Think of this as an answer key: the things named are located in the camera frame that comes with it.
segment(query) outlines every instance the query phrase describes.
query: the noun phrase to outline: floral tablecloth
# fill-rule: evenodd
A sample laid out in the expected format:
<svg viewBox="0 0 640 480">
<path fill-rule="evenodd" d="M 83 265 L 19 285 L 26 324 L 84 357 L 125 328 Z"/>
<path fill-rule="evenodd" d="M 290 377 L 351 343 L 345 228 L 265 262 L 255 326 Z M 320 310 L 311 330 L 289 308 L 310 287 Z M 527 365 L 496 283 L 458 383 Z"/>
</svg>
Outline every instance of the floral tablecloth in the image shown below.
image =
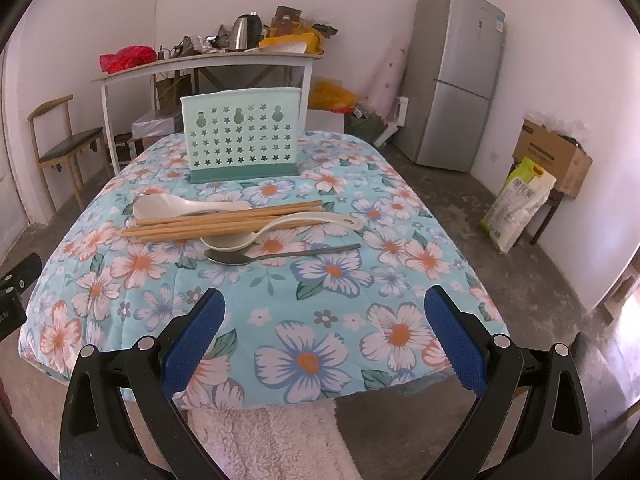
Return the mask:
<svg viewBox="0 0 640 480">
<path fill-rule="evenodd" d="M 298 141 L 300 175 L 251 182 L 188 182 L 184 137 L 169 136 L 113 178 L 44 267 L 20 330 L 19 352 L 68 380 L 79 349 L 129 348 L 188 312 L 210 286 L 226 315 L 179 408 L 241 408 L 337 397 L 452 374 L 424 317 L 424 293 L 441 284 L 489 332 L 506 332 L 494 304 L 436 219 L 368 144 L 311 132 Z M 141 244 L 133 198 L 171 192 L 253 206 L 324 201 L 361 218 L 350 232 L 319 225 L 273 232 L 249 254 L 360 242 L 360 250 L 224 267 L 199 240 Z"/>
</svg>

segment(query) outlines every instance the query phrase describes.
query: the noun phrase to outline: red plastic bag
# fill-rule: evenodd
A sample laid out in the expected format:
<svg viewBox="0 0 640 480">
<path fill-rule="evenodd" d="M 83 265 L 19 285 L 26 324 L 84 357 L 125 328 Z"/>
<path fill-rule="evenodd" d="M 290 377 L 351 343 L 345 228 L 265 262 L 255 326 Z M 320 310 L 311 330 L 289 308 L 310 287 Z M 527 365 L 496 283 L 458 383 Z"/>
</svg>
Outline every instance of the red plastic bag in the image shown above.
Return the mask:
<svg viewBox="0 0 640 480">
<path fill-rule="evenodd" d="M 119 50 L 117 54 L 100 56 L 100 70 L 113 74 L 134 66 L 153 63 L 158 54 L 150 46 L 132 45 Z"/>
</svg>

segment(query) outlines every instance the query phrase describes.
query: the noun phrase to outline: chopsticks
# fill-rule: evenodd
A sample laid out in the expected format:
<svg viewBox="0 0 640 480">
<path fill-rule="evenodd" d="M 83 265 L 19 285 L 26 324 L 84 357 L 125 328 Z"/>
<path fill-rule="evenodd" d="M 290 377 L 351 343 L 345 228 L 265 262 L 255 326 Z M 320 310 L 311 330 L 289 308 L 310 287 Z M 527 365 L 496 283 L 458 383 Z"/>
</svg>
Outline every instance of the chopsticks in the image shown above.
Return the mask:
<svg viewBox="0 0 640 480">
<path fill-rule="evenodd" d="M 148 218 L 145 220 L 136 220 L 138 226 L 152 226 L 158 224 L 181 224 L 191 225 L 199 224 L 203 219 L 211 223 L 230 222 L 234 220 L 244 220 L 248 218 L 261 218 L 264 216 L 281 216 L 292 213 L 303 213 L 308 211 L 324 211 L 322 209 L 322 200 L 313 200 L 311 202 L 298 202 L 295 204 L 274 205 L 268 207 L 257 207 L 254 209 L 244 209 L 242 211 L 229 211 L 223 213 L 212 213 L 197 216 L 176 216 L 172 218 Z"/>
<path fill-rule="evenodd" d="M 268 223 L 292 213 L 322 210 L 322 201 L 317 200 L 186 218 L 148 219 L 139 221 L 145 224 L 143 226 L 123 229 L 121 236 L 137 236 L 140 237 L 141 242 L 146 243 L 247 233 L 260 230 Z M 304 227 L 318 223 L 321 222 L 297 220 L 284 224 L 283 228 Z"/>
<path fill-rule="evenodd" d="M 282 218 L 282 216 L 215 224 L 210 226 L 185 226 L 183 228 L 172 228 L 168 230 L 158 228 L 157 230 L 151 230 L 137 236 L 140 236 L 140 241 L 142 243 L 148 243 L 165 242 L 168 240 L 186 240 L 188 238 L 201 238 L 208 236 L 233 235 L 238 233 L 251 233 L 259 231 L 265 227 L 265 225 L 278 218 Z M 318 220 L 292 220 L 291 222 L 278 226 L 278 228 L 288 229 L 292 227 L 307 227 L 321 223 L 322 222 Z"/>
</svg>

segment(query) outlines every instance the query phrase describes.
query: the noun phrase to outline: mint green utensil holder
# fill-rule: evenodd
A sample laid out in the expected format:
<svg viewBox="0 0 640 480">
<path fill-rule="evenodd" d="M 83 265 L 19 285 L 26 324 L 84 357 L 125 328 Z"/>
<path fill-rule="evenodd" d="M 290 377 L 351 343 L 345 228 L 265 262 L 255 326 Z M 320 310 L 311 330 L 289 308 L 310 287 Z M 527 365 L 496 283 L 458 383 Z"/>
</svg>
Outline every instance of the mint green utensil holder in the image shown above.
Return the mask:
<svg viewBox="0 0 640 480">
<path fill-rule="evenodd" d="M 297 175 L 300 88 L 183 97 L 191 183 Z"/>
</svg>

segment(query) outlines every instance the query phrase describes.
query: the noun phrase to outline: silver refrigerator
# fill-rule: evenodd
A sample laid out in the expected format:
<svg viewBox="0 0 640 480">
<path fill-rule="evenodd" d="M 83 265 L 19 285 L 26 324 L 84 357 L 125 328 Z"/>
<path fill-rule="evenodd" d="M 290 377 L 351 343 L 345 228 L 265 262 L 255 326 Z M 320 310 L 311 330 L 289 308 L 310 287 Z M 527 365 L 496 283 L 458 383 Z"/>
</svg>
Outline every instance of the silver refrigerator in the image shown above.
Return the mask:
<svg viewBox="0 0 640 480">
<path fill-rule="evenodd" d="M 485 0 L 418 0 L 394 144 L 423 166 L 469 171 L 491 104 L 504 13 Z"/>
</svg>

